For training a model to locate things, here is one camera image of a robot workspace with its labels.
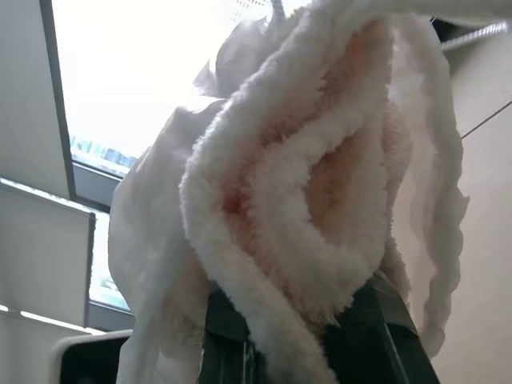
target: white cloth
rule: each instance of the white cloth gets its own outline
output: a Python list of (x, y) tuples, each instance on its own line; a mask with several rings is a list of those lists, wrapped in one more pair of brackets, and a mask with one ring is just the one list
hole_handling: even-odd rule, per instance
[[(136, 317), (119, 384), (194, 382), (209, 280), (276, 382), (335, 383), (306, 324), (328, 322), (379, 267), (405, 297), (393, 237), (438, 352), (459, 279), (462, 145), (435, 33), (397, 13), (511, 14), (483, 4), (324, 0), (234, 30), (114, 195), (110, 270)], [(342, 202), (325, 207), (315, 187), (333, 180)]]

